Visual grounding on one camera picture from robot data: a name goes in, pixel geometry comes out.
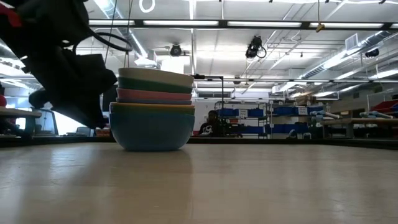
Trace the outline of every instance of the air duct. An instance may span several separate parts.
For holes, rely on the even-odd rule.
[[[125,19],[126,17],[122,15],[121,11],[117,6],[115,6],[113,0],[94,0],[97,6],[102,10],[108,19]],[[127,27],[117,28],[122,36],[124,36],[133,46],[134,51],[138,57],[148,58],[148,50],[146,50],[137,40],[136,36]]]
[[[360,53],[369,52],[370,50],[374,50],[377,47],[378,43],[385,41],[393,36],[393,32],[390,31],[379,31],[361,41],[356,47],[353,49],[343,49],[340,52],[334,54],[334,56],[330,57],[328,60],[322,62],[314,66],[312,69],[307,70],[298,79],[309,79],[315,75],[318,75],[321,72],[328,70],[331,67],[334,67],[346,60],[350,57],[358,55]],[[278,89],[285,89],[284,86],[287,84],[281,84]]]

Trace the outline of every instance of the stack of bowls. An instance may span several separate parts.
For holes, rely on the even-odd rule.
[[[128,151],[170,151],[187,143],[195,122],[193,77],[120,68],[118,98],[110,105],[115,140]]]

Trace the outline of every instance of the table surface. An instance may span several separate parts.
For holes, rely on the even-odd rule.
[[[317,145],[0,149],[0,223],[398,223],[398,153]]]
[[[5,108],[3,106],[0,106],[0,116],[12,116],[18,118],[28,118],[28,117],[39,118],[42,116],[42,113],[23,111],[23,110]]]
[[[385,124],[392,125],[398,124],[398,119],[383,119],[383,118],[344,118],[344,119],[333,119],[327,121],[321,121],[322,125],[330,125],[330,124]]]

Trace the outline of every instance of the security camera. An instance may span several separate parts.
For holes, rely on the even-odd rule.
[[[172,49],[170,50],[170,55],[173,57],[178,57],[182,54],[182,49],[179,44],[173,44]]]

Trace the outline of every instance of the cable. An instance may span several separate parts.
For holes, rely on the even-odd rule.
[[[320,0],[318,0],[318,24],[321,24],[321,19],[320,19],[320,9],[321,9],[321,4]]]
[[[100,41],[101,43],[103,43],[103,44],[105,44],[105,45],[107,45],[107,46],[109,46],[109,47],[112,47],[113,49],[116,49],[116,50],[120,50],[120,51],[123,51],[123,52],[130,52],[130,51],[133,50],[133,47],[132,47],[131,43],[128,42],[125,38],[122,38],[122,37],[119,37],[119,36],[116,36],[116,35],[113,35],[113,34],[108,34],[108,33],[101,33],[101,32],[96,33],[96,32],[94,32],[94,31],[88,26],[88,24],[85,23],[84,18],[83,18],[82,15],[79,13],[76,0],[72,0],[72,1],[70,1],[70,2],[71,2],[71,4],[73,4],[73,5],[72,5],[73,13],[77,16],[77,18],[79,18],[79,20],[80,20],[80,22],[81,22],[81,25],[85,27],[87,33],[88,33],[90,36],[93,36],[96,40],[98,40],[98,41]],[[108,40],[102,38],[101,35],[113,35],[112,37],[114,37],[114,38],[116,38],[116,39],[118,39],[118,40],[121,40],[121,41],[123,41],[123,42],[125,42],[125,43],[128,43],[128,46],[129,46],[129,47],[120,47],[120,46],[118,46],[118,45],[116,45],[116,44],[113,44],[113,43],[111,43],[110,41],[108,41]]]
[[[130,44],[130,42],[128,42],[125,38],[120,37],[120,36],[118,36],[118,35],[116,35],[116,34],[110,34],[110,33],[107,33],[107,32],[98,32],[98,33],[96,33],[96,34],[99,35],[99,36],[113,37],[113,38],[115,38],[115,39],[118,39],[118,40],[120,40],[120,41],[125,42],[126,44]],[[73,48],[72,48],[72,51],[73,51],[73,53],[75,53],[75,54],[76,54],[76,48],[77,48],[78,45],[79,45],[79,44],[76,44],[76,45],[74,45]]]
[[[133,0],[129,0],[129,18],[128,18],[128,24],[127,24],[127,30],[129,33],[130,33],[130,19],[131,19],[132,3],[133,3]],[[123,67],[125,67],[125,68],[126,68],[126,57],[127,57],[127,67],[130,67],[130,53],[129,52],[126,52],[126,54],[124,54]]]
[[[148,13],[148,12],[152,12],[152,10],[155,9],[155,6],[156,6],[155,0],[152,0],[152,5],[150,6],[149,9],[144,9],[144,6],[142,5],[143,2],[144,2],[144,0],[139,0],[139,9],[141,9],[141,12]]]
[[[118,5],[118,0],[116,0],[115,2],[114,2],[114,6],[113,6],[113,16],[112,16],[112,23],[111,23],[111,30],[110,30],[110,34],[112,34],[112,30],[113,30],[113,22],[114,22],[114,16],[116,15],[116,6]],[[112,38],[112,36],[111,35],[109,35],[109,39],[108,39],[108,42],[110,43],[111,42],[111,38]],[[106,61],[107,61],[107,59],[108,59],[108,52],[109,52],[109,45],[107,46],[107,48],[106,48],[106,54],[105,54],[105,64],[106,64]]]

